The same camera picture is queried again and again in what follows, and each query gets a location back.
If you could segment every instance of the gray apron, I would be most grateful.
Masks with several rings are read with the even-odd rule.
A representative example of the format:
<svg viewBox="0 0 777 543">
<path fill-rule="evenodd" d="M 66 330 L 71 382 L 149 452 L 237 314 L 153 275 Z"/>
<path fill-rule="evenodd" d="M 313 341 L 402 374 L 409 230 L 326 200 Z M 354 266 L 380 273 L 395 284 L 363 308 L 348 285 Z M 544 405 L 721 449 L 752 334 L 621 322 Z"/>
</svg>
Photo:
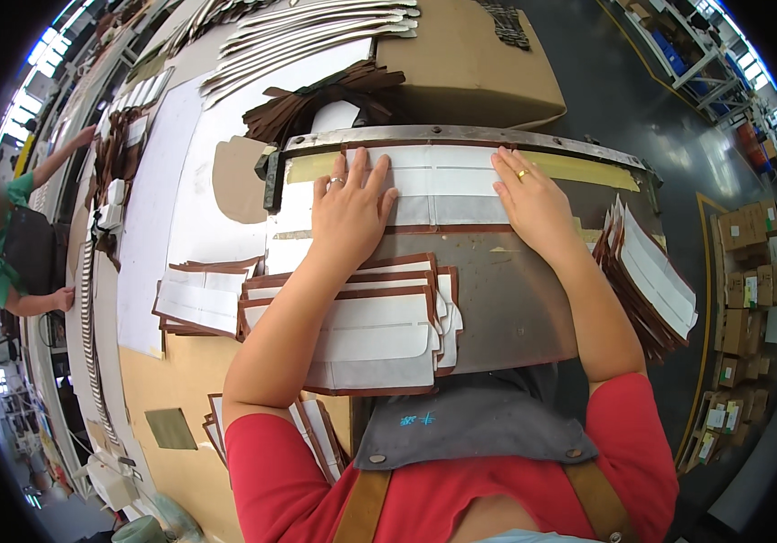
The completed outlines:
<svg viewBox="0 0 777 543">
<path fill-rule="evenodd" d="M 577 464 L 598 455 L 575 419 L 555 413 L 556 364 L 438 378 L 436 392 L 377 399 L 353 466 L 520 456 Z"/>
</svg>

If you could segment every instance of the hand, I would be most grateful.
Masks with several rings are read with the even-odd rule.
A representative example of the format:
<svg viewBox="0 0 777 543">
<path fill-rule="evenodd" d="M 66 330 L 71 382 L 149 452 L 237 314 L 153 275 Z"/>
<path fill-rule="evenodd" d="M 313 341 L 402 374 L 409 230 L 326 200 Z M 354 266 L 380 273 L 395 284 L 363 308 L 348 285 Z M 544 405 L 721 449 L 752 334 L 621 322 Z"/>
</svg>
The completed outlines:
<svg viewBox="0 0 777 543">
<path fill-rule="evenodd" d="M 346 157 L 340 153 L 331 176 L 320 177 L 313 187 L 313 245 L 309 255 L 345 274 L 344 280 L 376 249 L 397 198 L 394 188 L 380 195 L 388 156 L 376 161 L 362 188 L 366 164 L 367 150 L 362 147 L 355 152 L 347 175 Z M 345 182 L 331 182 L 329 187 L 333 178 Z"/>
<path fill-rule="evenodd" d="M 90 145 L 90 143 L 93 141 L 94 136 L 95 136 L 95 125 L 91 124 L 88 127 L 82 129 L 80 132 L 78 132 L 73 141 L 77 146 L 82 147 L 84 145 Z"/>
<path fill-rule="evenodd" d="M 561 255 L 583 245 L 567 195 L 536 164 L 501 146 L 491 155 L 491 165 L 502 179 L 493 184 L 494 190 L 524 243 L 552 266 Z M 528 173 L 519 178 L 521 170 Z"/>
<path fill-rule="evenodd" d="M 53 297 L 57 310 L 71 310 L 71 304 L 75 301 L 75 288 L 62 287 L 53 294 Z"/>
</svg>

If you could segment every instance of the green shirt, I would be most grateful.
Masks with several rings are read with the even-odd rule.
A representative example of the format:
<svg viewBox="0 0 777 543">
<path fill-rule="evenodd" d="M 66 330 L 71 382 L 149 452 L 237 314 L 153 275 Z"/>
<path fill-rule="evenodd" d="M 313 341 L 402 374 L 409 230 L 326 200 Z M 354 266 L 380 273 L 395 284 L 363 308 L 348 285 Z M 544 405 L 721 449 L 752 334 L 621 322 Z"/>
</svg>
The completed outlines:
<svg viewBox="0 0 777 543">
<path fill-rule="evenodd" d="M 11 222 L 11 207 L 9 202 L 15 206 L 29 206 L 29 194 L 32 192 L 32 172 L 20 176 L 14 179 L 8 184 L 5 189 L 5 195 L 3 196 L 3 205 L 5 214 L 3 220 L 3 229 L 0 230 L 0 255 L 5 247 L 5 235 L 8 233 L 9 223 Z M 21 295 L 26 295 L 28 292 L 24 289 L 24 286 L 20 282 L 20 276 L 14 271 L 13 267 L 0 258 L 0 308 L 5 307 L 5 302 L 8 301 L 9 287 L 13 286 L 14 290 Z"/>
</svg>

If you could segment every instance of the woman's left hand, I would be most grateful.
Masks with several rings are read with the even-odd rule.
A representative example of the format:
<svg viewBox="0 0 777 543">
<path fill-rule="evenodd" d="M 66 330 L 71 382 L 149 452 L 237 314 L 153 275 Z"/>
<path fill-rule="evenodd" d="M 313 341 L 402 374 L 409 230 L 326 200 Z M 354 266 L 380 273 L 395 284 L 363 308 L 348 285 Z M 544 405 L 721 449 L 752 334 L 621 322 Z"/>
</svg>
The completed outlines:
<svg viewBox="0 0 777 543">
<path fill-rule="evenodd" d="M 309 255 L 345 274 L 344 279 L 372 255 L 385 231 L 388 212 L 398 194 L 394 188 L 380 194 L 388 163 L 388 156 L 381 156 L 362 187 L 367 149 L 361 147 L 355 151 L 348 174 L 346 157 L 340 153 L 331 176 L 314 183 Z"/>
</svg>

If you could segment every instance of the woman's right hand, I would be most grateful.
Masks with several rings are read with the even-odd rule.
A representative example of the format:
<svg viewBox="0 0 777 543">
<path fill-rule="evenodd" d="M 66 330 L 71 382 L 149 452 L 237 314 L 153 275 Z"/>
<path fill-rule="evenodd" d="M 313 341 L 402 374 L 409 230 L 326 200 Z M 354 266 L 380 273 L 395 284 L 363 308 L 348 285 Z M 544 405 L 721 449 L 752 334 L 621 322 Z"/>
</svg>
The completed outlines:
<svg viewBox="0 0 777 543">
<path fill-rule="evenodd" d="M 567 195 L 536 164 L 517 150 L 501 146 L 491 155 L 491 165 L 502 181 L 493 184 L 500 195 L 509 223 L 531 249 L 554 266 L 562 255 L 587 247 L 572 220 Z M 526 170 L 523 177 L 518 173 Z"/>
<path fill-rule="evenodd" d="M 71 304 L 75 301 L 75 288 L 74 287 L 62 287 L 54 294 L 54 302 L 57 305 L 57 310 L 68 311 L 71 310 Z"/>
</svg>

